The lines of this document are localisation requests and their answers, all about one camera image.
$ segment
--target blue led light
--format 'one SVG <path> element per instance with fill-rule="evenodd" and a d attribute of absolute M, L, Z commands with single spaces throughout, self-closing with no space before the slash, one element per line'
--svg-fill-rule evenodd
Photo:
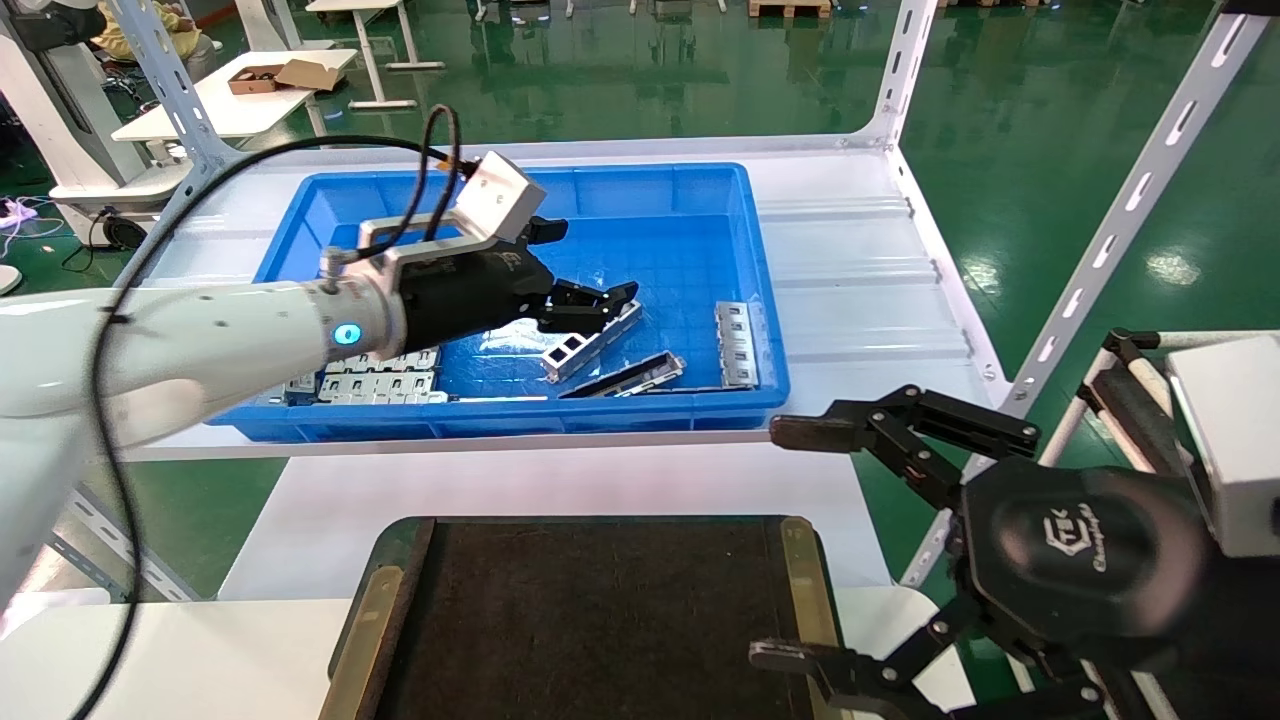
<path fill-rule="evenodd" d="M 343 323 L 333 329 L 333 341 L 338 345 L 356 345 L 362 334 L 360 325 Z"/>

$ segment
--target white robotic arm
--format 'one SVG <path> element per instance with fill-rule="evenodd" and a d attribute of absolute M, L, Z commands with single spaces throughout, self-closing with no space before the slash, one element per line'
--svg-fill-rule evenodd
<path fill-rule="evenodd" d="M 343 278 L 333 295 L 320 284 L 137 291 L 108 360 L 116 445 L 161 438 L 329 360 L 385 347 L 392 314 L 369 278 Z M 0 552 L 12 553 L 0 562 L 5 601 L 97 455 L 84 368 L 97 309 L 111 292 L 0 305 L 0 328 L 12 340 L 0 359 Z"/>
<path fill-rule="evenodd" d="M 543 332 L 596 333 L 635 297 L 635 283 L 600 292 L 557 281 L 527 247 L 567 228 L 534 217 L 545 192 L 493 152 L 475 176 L 444 214 L 458 237 L 367 259 L 332 252 L 326 277 L 303 283 L 136 290 L 102 375 L 115 445 L 161 438 L 353 355 L 387 360 L 518 318 Z M 399 220 L 366 220 L 361 247 Z M 86 368 L 115 292 L 0 301 L 0 603 L 97 457 Z"/>

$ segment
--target person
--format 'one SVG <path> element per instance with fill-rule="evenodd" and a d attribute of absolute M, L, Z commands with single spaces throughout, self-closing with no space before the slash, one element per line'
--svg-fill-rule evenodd
<path fill-rule="evenodd" d="M 115 60 L 136 63 L 133 49 L 124 38 L 120 23 L 111 14 L 111 8 L 105 3 L 99 3 L 97 9 L 106 18 L 106 29 L 93 38 L 93 44 L 106 50 L 106 54 Z M 200 32 L 196 22 L 183 15 L 182 5 L 174 3 L 165 5 L 155 3 L 156 15 L 161 24 L 169 31 L 169 42 L 173 50 L 182 58 L 182 64 L 187 67 L 191 82 L 200 82 L 205 76 L 218 69 L 216 45 L 205 33 Z"/>

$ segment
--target wooden pallet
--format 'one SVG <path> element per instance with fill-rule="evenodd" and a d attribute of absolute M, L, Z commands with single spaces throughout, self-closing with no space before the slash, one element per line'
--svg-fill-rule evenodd
<path fill-rule="evenodd" d="M 831 17 L 831 0 L 750 0 L 746 4 L 746 14 L 753 18 L 760 17 L 760 10 L 782 10 L 783 18 L 796 17 L 796 12 L 803 14 L 817 14 L 819 18 Z"/>

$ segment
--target wire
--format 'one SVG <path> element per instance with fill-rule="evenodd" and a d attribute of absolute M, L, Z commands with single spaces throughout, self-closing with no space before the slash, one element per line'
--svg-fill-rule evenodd
<path fill-rule="evenodd" d="M 99 213 L 97 217 L 93 218 L 93 222 L 88 224 L 88 245 L 87 246 L 81 245 L 76 249 L 74 252 L 72 252 L 67 258 L 63 258 L 63 261 L 58 264 L 61 269 L 70 270 L 73 273 L 87 273 L 88 269 L 93 266 L 93 228 L 97 227 L 97 223 L 101 222 L 104 217 L 106 217 L 105 211 Z M 78 270 L 68 268 L 67 263 L 70 263 L 72 258 L 76 258 L 77 255 L 83 252 L 86 247 L 88 247 L 88 263 L 86 263 L 84 266 Z"/>
<path fill-rule="evenodd" d="M 3 200 L 9 202 L 9 205 L 13 208 L 14 214 L 18 215 L 19 220 L 18 224 L 13 227 L 13 232 L 9 233 L 8 237 L 5 237 L 4 247 L 0 249 L 0 260 L 4 260 L 5 258 L 9 256 L 9 249 L 13 245 L 13 241 L 18 238 L 49 237 L 51 234 L 60 232 L 63 228 L 67 227 L 67 222 L 60 218 L 41 218 L 40 215 L 29 215 L 26 219 L 20 219 L 22 215 L 19 214 L 19 208 L 23 210 L 35 210 L 37 208 L 49 205 L 51 200 L 37 199 L 37 197 L 18 197 L 14 200 L 9 199 L 3 199 Z M 27 205 L 27 201 L 33 201 L 33 204 Z M 58 223 L 58 224 L 45 232 L 38 232 L 35 234 L 26 234 L 22 232 L 23 225 L 36 224 L 36 223 Z"/>
<path fill-rule="evenodd" d="M 456 118 L 452 109 L 447 110 L 451 114 L 451 119 Z M 424 133 L 424 137 L 429 137 L 429 132 Z M 371 137 L 360 135 L 337 135 L 325 137 L 312 137 L 305 140 L 296 140 L 293 142 L 287 142 L 284 145 L 278 145 L 261 152 L 255 152 L 253 155 L 242 158 L 236 163 L 227 167 L 225 170 L 214 176 L 209 182 L 197 190 L 191 200 L 183 205 L 178 213 L 174 214 L 173 220 L 165 227 L 164 233 L 155 237 L 155 240 L 141 249 L 141 255 L 134 258 L 134 263 L 129 272 L 122 278 L 119 291 L 111 300 L 110 305 L 102 309 L 104 316 L 102 322 L 99 324 L 97 331 L 93 336 L 92 354 L 90 356 L 88 366 L 88 384 L 90 384 L 90 407 L 92 410 L 93 429 L 97 436 L 97 442 L 102 448 L 102 456 L 106 461 L 108 477 L 115 486 L 116 492 L 120 495 L 122 515 L 124 520 L 124 528 L 129 539 L 129 550 L 133 556 L 133 568 L 129 577 L 129 594 L 125 598 L 127 609 L 124 618 L 120 620 L 120 628 L 116 632 L 115 642 L 113 643 L 111 652 L 102 665 L 102 670 L 99 673 L 97 680 L 95 680 L 93 687 L 90 688 L 84 700 L 81 701 L 79 708 L 72 716 L 73 720 L 87 720 L 92 715 L 93 710 L 101 702 L 102 696 L 106 693 L 106 688 L 111 684 L 115 678 L 116 671 L 120 667 L 120 660 L 124 656 L 124 651 L 129 644 L 129 639 L 133 635 L 134 625 L 137 624 L 138 614 L 138 596 L 142 591 L 142 528 L 138 523 L 137 506 L 133 498 L 133 492 L 129 488 L 124 478 L 124 465 L 120 460 L 119 448 L 115 446 L 115 438 L 111 437 L 110 420 L 106 411 L 106 388 L 104 382 L 104 366 L 106 364 L 106 352 L 110 348 L 111 331 L 116 325 L 128 324 L 131 322 L 128 315 L 120 313 L 124 307 L 125 301 L 129 295 L 138 286 L 142 279 L 142 274 L 155 260 L 156 255 L 161 249 L 173 238 L 174 228 L 180 225 L 196 208 L 204 202 L 214 191 L 225 184 L 230 178 L 236 177 L 244 169 L 256 165 L 269 158 L 276 155 L 283 155 L 293 150 L 302 150 L 307 147 L 329 147 L 337 145 L 374 145 L 374 146 L 387 146 L 387 147 L 403 147 L 406 150 L 413 150 L 415 152 L 435 158 L 436 160 L 449 163 L 451 176 L 453 176 L 453 169 L 457 168 L 463 176 L 470 177 L 475 172 L 476 163 L 463 161 L 460 159 L 461 149 L 458 145 L 452 145 L 452 155 L 444 155 L 439 150 L 429 147 L 426 145 L 416 145 L 413 142 L 388 138 L 388 137 Z M 420 174 L 425 174 L 425 164 L 420 163 Z M 413 210 L 417 208 L 417 202 L 410 204 L 406 214 L 412 217 Z"/>
<path fill-rule="evenodd" d="M 434 105 L 431 111 L 426 115 L 426 126 L 422 128 L 422 147 L 431 147 L 431 131 L 435 129 L 435 120 L 440 115 L 445 115 L 449 120 L 449 152 L 453 158 L 462 155 L 462 131 L 458 128 L 458 113 L 449 108 L 448 105 Z M 449 177 L 444 183 L 444 192 L 440 193 L 440 199 L 435 202 L 435 209 L 431 211 L 431 219 L 428 222 L 426 232 L 422 236 L 422 242 L 431 242 L 435 240 L 436 231 L 440 229 L 440 223 L 444 219 L 444 210 L 449 205 L 449 199 L 453 197 L 453 191 L 458 186 L 458 163 L 453 160 L 445 160 L 449 165 Z M 408 224 L 413 220 L 413 215 L 417 214 L 417 205 L 422 201 L 422 192 L 426 190 L 426 168 L 430 165 L 430 156 L 422 152 L 419 156 L 417 163 L 417 177 L 413 179 L 413 191 L 410 193 L 408 208 L 404 210 L 404 217 L 401 218 L 398 225 L 383 242 L 376 242 L 369 247 L 361 247 L 356 251 L 356 256 L 361 260 L 367 260 L 374 255 L 381 255 L 399 242 L 404 231 L 408 229 Z"/>

